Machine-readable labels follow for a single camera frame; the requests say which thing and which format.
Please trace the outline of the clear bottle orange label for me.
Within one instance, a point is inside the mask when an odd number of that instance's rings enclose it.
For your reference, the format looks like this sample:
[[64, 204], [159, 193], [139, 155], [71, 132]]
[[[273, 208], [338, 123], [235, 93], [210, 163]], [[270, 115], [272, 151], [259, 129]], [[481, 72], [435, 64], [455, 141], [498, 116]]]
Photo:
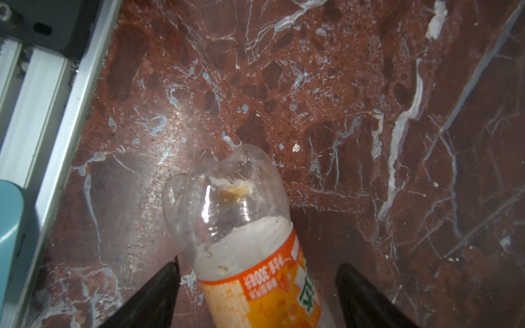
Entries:
[[264, 150], [244, 144], [221, 161], [202, 158], [169, 178], [162, 206], [215, 326], [335, 326]]

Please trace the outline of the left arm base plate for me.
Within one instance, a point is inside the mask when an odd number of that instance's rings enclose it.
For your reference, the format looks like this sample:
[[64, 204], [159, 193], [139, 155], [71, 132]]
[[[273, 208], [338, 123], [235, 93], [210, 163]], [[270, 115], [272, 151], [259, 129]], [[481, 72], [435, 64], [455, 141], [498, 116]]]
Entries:
[[99, 0], [1, 0], [1, 36], [69, 59], [82, 57]]

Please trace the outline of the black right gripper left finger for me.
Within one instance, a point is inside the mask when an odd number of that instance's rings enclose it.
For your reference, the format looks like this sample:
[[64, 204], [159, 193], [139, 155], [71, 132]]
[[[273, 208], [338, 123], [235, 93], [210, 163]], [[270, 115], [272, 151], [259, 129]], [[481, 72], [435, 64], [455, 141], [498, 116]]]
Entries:
[[170, 327], [180, 288], [178, 258], [163, 266], [101, 327]]

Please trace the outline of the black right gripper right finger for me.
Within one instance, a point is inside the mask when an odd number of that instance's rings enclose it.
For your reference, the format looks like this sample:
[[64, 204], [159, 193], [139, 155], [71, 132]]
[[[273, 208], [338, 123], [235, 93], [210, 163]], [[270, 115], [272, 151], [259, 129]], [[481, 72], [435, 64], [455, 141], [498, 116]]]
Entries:
[[417, 327], [349, 263], [339, 265], [336, 288], [347, 327]]

